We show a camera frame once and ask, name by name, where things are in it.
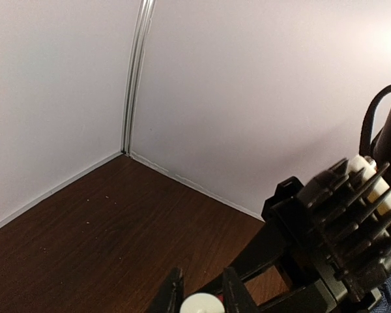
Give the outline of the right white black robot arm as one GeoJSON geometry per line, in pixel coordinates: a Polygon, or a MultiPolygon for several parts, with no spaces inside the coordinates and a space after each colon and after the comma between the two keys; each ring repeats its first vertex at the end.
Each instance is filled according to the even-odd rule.
{"type": "Polygon", "coordinates": [[[290,177],[265,223],[202,293],[226,312],[371,312],[391,277],[391,85],[369,104],[359,152],[290,177]]]}

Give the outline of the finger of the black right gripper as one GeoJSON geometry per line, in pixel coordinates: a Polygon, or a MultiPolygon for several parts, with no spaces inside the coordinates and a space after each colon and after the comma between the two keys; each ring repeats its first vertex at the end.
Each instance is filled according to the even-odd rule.
{"type": "Polygon", "coordinates": [[[254,238],[228,265],[235,270],[239,279],[246,283],[277,267],[280,274],[290,272],[292,237],[283,223],[272,218],[265,222],[254,238]]]}
{"type": "Polygon", "coordinates": [[[331,312],[336,300],[322,280],[283,294],[259,306],[260,312],[331,312]]]}

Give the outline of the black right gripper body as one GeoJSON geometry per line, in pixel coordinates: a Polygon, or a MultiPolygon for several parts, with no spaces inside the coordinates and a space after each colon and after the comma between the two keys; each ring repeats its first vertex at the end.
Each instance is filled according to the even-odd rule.
{"type": "Polygon", "coordinates": [[[362,295],[355,296],[348,283],[336,278],[341,271],[340,265],[297,200],[302,188],[302,183],[296,177],[286,179],[277,185],[274,195],[265,202],[263,209],[266,221],[279,219],[292,237],[291,271],[281,274],[289,285],[287,293],[322,280],[336,300],[336,307],[331,312],[370,312],[381,300],[381,291],[378,287],[372,287],[362,295]]]}

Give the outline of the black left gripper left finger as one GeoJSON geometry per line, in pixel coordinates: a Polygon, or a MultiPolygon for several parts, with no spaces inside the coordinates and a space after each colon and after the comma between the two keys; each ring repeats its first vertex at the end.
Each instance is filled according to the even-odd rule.
{"type": "Polygon", "coordinates": [[[175,267],[167,275],[151,301],[149,313],[178,313],[184,301],[182,269],[175,267]]]}

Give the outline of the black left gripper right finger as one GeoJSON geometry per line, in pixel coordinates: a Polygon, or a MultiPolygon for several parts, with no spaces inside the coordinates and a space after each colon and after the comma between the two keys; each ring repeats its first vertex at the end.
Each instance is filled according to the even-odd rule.
{"type": "Polygon", "coordinates": [[[226,313],[258,313],[259,309],[232,267],[222,273],[222,295],[226,313]]]}

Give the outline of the white nail polish cap brush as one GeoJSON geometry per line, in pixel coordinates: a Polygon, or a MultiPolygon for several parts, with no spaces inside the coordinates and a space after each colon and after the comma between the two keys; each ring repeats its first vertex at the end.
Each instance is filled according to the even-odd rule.
{"type": "Polygon", "coordinates": [[[221,300],[208,293],[194,293],[187,297],[179,310],[180,313],[224,313],[221,300]]]}

